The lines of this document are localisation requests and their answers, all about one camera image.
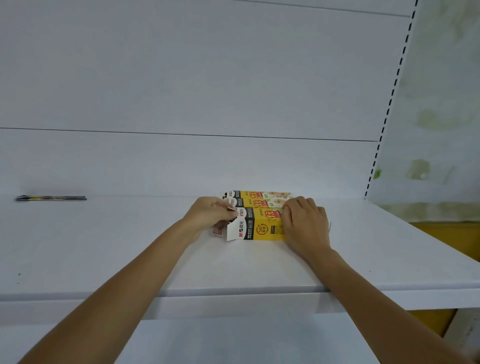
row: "white wall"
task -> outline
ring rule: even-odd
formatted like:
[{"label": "white wall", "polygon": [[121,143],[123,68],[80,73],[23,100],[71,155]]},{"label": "white wall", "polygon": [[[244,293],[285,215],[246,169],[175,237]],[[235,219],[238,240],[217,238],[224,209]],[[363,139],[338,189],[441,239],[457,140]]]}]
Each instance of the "white wall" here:
[{"label": "white wall", "polygon": [[407,221],[480,220],[480,1],[420,5],[368,198]]}]

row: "horizontal line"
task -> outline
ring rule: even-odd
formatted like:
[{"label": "horizontal line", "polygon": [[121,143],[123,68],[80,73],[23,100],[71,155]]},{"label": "horizontal line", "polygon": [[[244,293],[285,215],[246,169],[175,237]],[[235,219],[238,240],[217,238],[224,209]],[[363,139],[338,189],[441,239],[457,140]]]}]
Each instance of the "horizontal line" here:
[{"label": "horizontal line", "polygon": [[377,140],[328,139],[328,138],[290,138],[283,136],[251,136],[251,135],[218,135],[218,134],[181,134],[181,133],[146,133],[146,132],[107,132],[104,130],[75,129],[41,129],[41,128],[1,128],[5,130],[45,130],[51,132],[84,132],[84,133],[119,133],[119,134],[153,134],[153,135],[189,135],[189,136],[222,136],[228,138],[263,138],[263,139],[298,139],[298,140],[335,140],[339,142],[378,142]]},{"label": "horizontal line", "polygon": [[410,15],[401,15],[401,14],[392,14],[389,12],[368,12],[365,10],[352,10],[352,9],[341,9],[341,8],[328,8],[326,6],[314,6],[314,5],[300,5],[300,4],[284,4],[282,2],[274,1],[260,1],[260,0],[233,0],[240,2],[253,2],[255,4],[269,4],[269,5],[283,5],[283,6],[293,6],[296,8],[308,8],[308,9],[321,9],[321,10],[333,10],[336,12],[362,12],[364,14],[375,14],[375,15],[390,15],[390,16],[399,16],[402,18],[409,18]]}]

